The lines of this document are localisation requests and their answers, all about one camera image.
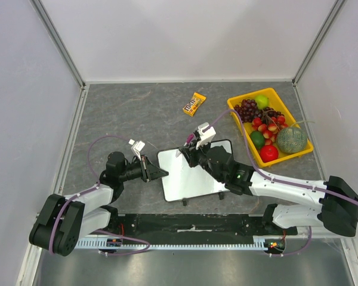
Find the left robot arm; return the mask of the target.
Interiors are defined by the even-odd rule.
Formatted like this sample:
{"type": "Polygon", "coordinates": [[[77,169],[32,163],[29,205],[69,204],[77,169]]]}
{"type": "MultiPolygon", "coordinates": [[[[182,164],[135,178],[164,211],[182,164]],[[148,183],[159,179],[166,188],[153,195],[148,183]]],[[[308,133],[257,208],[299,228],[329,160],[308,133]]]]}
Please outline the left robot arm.
{"type": "Polygon", "coordinates": [[[168,175],[168,171],[154,165],[147,156],[135,156],[128,161],[123,153],[112,152],[94,186],[70,196],[52,194],[46,199],[29,234],[29,242],[52,254],[67,256],[79,239],[98,229],[114,234],[119,220],[107,206],[121,196],[124,183],[134,179],[150,182],[168,175]]]}

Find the pink whiteboard marker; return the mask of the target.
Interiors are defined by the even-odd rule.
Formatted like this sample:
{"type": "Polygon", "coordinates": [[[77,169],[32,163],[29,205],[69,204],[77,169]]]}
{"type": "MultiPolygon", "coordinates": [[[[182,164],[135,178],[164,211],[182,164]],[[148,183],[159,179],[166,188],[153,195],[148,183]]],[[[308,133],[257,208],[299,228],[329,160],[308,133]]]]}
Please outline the pink whiteboard marker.
{"type": "Polygon", "coordinates": [[[191,143],[191,141],[193,140],[193,138],[194,138],[194,134],[191,133],[191,134],[187,137],[187,139],[186,139],[184,145],[183,145],[182,147],[179,147],[179,148],[177,149],[177,151],[176,151],[176,153],[175,153],[175,156],[176,156],[176,157],[179,157],[179,156],[181,155],[181,150],[182,150],[184,147],[187,147],[187,146],[189,145],[189,143],[191,143]]]}

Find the white whiteboard black frame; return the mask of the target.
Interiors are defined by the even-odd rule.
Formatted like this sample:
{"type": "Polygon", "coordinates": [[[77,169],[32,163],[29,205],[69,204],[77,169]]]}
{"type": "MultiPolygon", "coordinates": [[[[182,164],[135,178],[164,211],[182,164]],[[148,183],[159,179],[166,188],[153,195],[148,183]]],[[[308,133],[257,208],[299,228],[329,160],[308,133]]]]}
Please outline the white whiteboard black frame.
{"type": "Polygon", "coordinates": [[[181,201],[227,191],[224,184],[217,182],[200,166],[189,167],[184,156],[176,154],[176,148],[157,153],[159,167],[168,172],[168,176],[162,178],[165,201],[181,201]]]}

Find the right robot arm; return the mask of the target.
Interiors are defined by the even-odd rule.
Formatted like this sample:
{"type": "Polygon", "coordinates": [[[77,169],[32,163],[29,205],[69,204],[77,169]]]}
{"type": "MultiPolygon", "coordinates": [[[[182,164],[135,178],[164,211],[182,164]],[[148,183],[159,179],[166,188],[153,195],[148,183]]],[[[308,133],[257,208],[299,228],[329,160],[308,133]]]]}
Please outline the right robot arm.
{"type": "Polygon", "coordinates": [[[178,149],[189,167],[201,167],[236,195],[273,197],[291,202],[267,206],[261,227],[267,234],[296,226],[322,226],[328,231],[354,237],[358,223],[358,195],[340,177],[304,181],[278,176],[237,162],[223,146],[192,142],[178,149]]]}

